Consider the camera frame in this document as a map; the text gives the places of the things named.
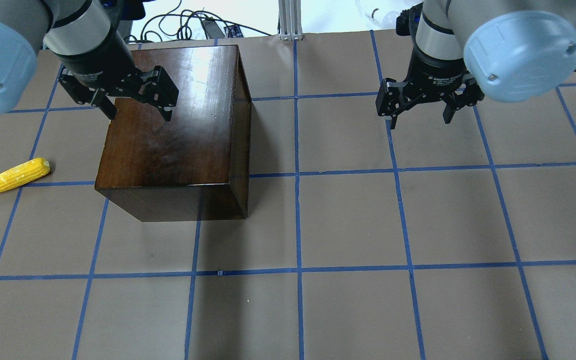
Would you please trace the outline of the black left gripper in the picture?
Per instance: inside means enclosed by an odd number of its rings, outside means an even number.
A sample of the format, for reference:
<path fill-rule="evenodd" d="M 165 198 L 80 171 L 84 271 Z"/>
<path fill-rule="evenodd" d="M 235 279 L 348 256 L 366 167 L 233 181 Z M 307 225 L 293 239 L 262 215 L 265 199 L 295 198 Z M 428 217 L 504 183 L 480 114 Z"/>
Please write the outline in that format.
<path fill-rule="evenodd" d="M 171 121 L 178 103 L 178 87 L 163 66 L 140 71 L 120 34 L 108 34 L 101 44 L 84 54 L 58 54 L 58 58 L 66 68 L 61 70 L 58 83 L 75 103 L 89 104 L 112 121 L 117 108 L 108 95 L 117 95 L 115 89 L 121 81 L 135 75 L 135 99 L 156 108 L 165 122 Z"/>

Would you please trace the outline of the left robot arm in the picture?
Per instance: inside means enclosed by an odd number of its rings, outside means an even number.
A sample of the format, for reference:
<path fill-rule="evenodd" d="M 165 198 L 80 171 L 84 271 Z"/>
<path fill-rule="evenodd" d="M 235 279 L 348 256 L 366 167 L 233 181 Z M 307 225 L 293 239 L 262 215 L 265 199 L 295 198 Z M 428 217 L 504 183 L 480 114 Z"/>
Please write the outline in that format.
<path fill-rule="evenodd" d="M 47 47 L 61 61 L 57 80 L 75 103 L 112 120 L 111 98 L 131 98 L 170 121 L 178 87 L 160 65 L 137 67 L 118 31 L 123 9 L 121 0 L 116 10 L 102 0 L 0 0 L 0 114 L 18 105 Z"/>

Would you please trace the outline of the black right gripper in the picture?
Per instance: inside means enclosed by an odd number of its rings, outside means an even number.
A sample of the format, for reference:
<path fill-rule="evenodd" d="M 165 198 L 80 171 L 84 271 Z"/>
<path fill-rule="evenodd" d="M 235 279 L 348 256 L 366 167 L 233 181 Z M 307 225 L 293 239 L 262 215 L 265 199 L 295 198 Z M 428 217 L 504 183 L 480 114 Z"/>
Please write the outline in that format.
<path fill-rule="evenodd" d="M 419 97 L 426 95 L 426 100 L 434 100 L 440 96 L 445 103 L 443 121 L 449 125 L 455 112 L 473 107 L 485 98 L 476 78 L 465 74 L 464 59 L 438 59 L 414 47 L 406 82 L 382 79 L 375 98 L 375 111 L 378 116 L 390 117 L 390 130 L 395 130 L 398 116 L 418 104 Z M 462 84 L 464 90 L 455 92 Z"/>

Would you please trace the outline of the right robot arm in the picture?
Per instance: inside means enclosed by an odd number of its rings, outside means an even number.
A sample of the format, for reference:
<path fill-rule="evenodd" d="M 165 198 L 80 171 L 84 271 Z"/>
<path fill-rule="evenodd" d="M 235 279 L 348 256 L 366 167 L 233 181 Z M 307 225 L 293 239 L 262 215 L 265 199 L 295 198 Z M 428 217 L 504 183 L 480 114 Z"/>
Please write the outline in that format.
<path fill-rule="evenodd" d="M 576 0 L 423 0 L 395 32 L 413 50 L 404 80 L 384 78 L 375 98 L 391 129 L 420 104 L 445 103 L 448 125 L 485 98 L 525 101 L 576 72 Z"/>

